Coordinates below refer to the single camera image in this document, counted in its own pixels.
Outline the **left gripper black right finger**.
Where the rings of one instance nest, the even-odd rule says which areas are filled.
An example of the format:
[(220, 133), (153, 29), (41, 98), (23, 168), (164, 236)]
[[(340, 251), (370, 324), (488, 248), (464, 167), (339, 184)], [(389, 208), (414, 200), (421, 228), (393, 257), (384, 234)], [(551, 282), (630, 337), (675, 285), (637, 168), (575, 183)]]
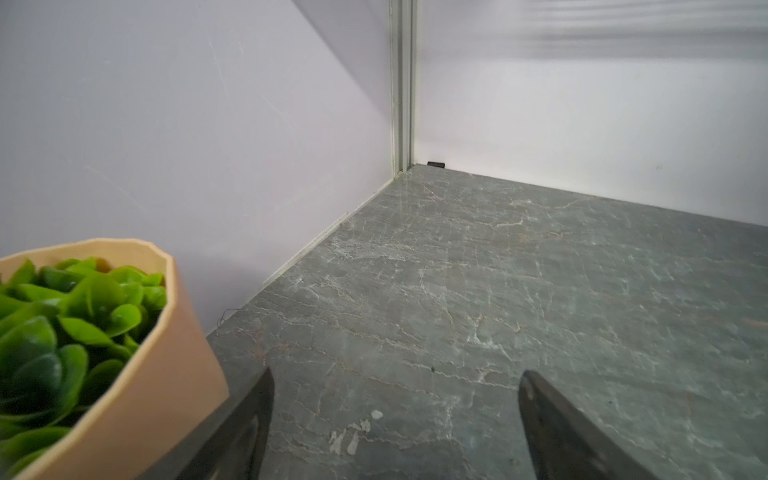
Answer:
[(654, 480), (540, 373), (523, 372), (518, 404), (539, 479)]

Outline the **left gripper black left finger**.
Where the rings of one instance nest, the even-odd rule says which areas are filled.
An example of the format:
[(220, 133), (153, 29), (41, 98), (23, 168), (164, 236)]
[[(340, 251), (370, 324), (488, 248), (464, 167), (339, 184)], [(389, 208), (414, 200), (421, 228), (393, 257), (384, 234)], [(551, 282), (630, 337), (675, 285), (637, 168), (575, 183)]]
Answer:
[(257, 479), (266, 453), (274, 398), (274, 377), (267, 368), (140, 477)]

